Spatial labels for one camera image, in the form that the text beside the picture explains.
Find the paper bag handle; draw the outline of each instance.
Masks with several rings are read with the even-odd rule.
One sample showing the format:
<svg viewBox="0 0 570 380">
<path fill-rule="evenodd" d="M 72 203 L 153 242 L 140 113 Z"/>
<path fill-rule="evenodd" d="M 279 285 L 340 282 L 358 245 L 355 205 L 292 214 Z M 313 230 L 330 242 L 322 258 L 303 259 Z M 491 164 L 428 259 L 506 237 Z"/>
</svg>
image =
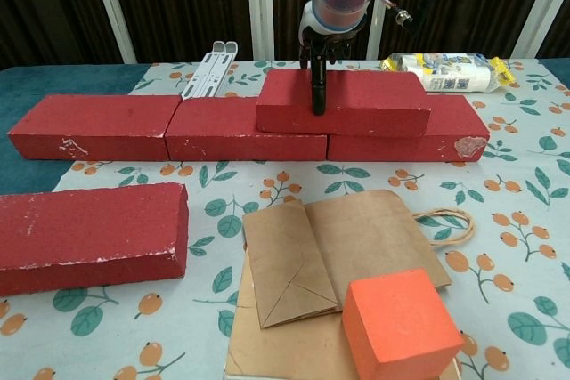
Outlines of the paper bag handle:
<svg viewBox="0 0 570 380">
<path fill-rule="evenodd" d="M 446 245 L 460 245 L 464 244 L 475 234 L 475 219 L 465 211 L 456 208 L 436 208 L 424 213 L 414 213 L 413 218 L 421 217 L 441 217 L 444 215 L 450 215 L 452 217 L 457 217 L 467 222 L 467 228 L 463 233 L 461 233 L 457 238 L 446 239 L 446 240 L 430 240 L 429 243 L 432 247 L 443 247 Z"/>
</svg>

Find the orange block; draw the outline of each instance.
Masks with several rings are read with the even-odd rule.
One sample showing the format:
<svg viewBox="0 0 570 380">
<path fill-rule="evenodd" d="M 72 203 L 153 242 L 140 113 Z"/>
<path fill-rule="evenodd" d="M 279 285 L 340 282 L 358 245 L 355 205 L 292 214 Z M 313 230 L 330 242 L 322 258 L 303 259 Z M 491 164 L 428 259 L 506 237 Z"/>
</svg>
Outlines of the orange block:
<svg viewBox="0 0 570 380">
<path fill-rule="evenodd" d="M 422 269 L 351 282 L 342 321 L 361 380 L 438 377 L 463 345 Z"/>
</svg>

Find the table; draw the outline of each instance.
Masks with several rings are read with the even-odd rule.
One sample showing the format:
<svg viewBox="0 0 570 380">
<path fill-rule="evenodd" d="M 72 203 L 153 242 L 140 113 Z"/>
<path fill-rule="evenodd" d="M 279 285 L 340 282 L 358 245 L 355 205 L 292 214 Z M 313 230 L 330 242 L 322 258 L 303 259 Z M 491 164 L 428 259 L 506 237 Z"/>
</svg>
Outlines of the table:
<svg viewBox="0 0 570 380">
<path fill-rule="evenodd" d="M 538 61 L 509 65 L 516 85 L 467 95 L 492 130 L 474 164 L 76 162 L 54 190 L 186 184 L 186 277 L 9 297 L 0 303 L 0 327 L 9 322 L 0 331 L 15 332 L 0 335 L 0 377 L 31 379 L 52 368 L 61 379 L 222 378 L 244 212 L 386 188 L 412 211 L 459 206 L 476 218 L 471 241 L 437 250 L 453 280 L 442 297 L 468 335 L 463 378 L 570 378 L 570 92 Z M 378 66 L 340 61 L 333 68 Z M 283 67 L 297 63 L 234 63 L 220 96 L 257 95 L 266 72 Z M 196 68 L 153 64 L 131 93 L 180 93 Z M 447 239 L 464 225 L 438 219 L 421 227 Z M 49 369 L 42 373 L 51 378 Z"/>
</svg>

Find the tablecloth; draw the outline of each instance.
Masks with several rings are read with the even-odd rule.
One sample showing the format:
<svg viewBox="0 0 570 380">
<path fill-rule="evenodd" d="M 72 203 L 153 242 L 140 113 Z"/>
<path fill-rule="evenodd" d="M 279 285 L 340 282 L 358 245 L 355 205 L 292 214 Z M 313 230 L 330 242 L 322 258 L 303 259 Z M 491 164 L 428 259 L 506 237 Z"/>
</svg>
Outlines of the tablecloth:
<svg viewBox="0 0 570 380">
<path fill-rule="evenodd" d="M 0 378 L 52 378 L 53 370 L 57 379 L 222 378 L 241 216 L 369 189 L 394 191 L 412 211 L 458 206 L 476 218 L 472 240 L 437 250 L 453 281 L 442 298 L 466 339 L 465 380 L 570 378 L 570 92 L 538 61 L 509 65 L 516 84 L 467 95 L 491 129 L 478 163 L 76 162 L 56 191 L 186 184 L 186 276 L 0 300 Z M 180 93 L 196 67 L 153 64 L 132 93 Z M 257 95 L 267 71 L 284 67 L 298 65 L 234 63 L 219 96 Z M 464 228 L 449 217 L 421 222 L 441 240 Z"/>
</svg>

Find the red brick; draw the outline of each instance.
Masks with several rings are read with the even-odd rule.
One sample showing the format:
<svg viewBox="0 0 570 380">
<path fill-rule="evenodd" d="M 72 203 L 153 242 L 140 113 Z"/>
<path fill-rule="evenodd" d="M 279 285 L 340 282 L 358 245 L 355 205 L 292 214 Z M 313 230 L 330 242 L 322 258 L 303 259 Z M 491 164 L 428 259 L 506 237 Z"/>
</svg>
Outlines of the red brick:
<svg viewBox="0 0 570 380">
<path fill-rule="evenodd" d="M 0 197 L 0 295 L 179 278 L 182 184 Z"/>
<path fill-rule="evenodd" d="M 257 128 L 275 133 L 418 136 L 429 105 L 413 73 L 327 72 L 327 109 L 312 112 L 311 70 L 273 69 L 257 104 Z"/>
<path fill-rule="evenodd" d="M 415 138 L 331 135 L 327 159 L 370 162 L 473 162 L 481 158 L 489 130 L 462 95 L 429 95 L 426 134 Z"/>
<path fill-rule="evenodd" d="M 351 282 L 342 321 L 361 380 L 438 377 L 463 345 L 423 270 Z"/>
<path fill-rule="evenodd" d="M 263 133 L 256 129 L 257 98 L 184 101 L 167 131 L 173 160 L 324 160 L 326 135 Z"/>
<path fill-rule="evenodd" d="M 168 160 L 175 95 L 48 95 L 8 133 L 28 159 Z"/>
</svg>

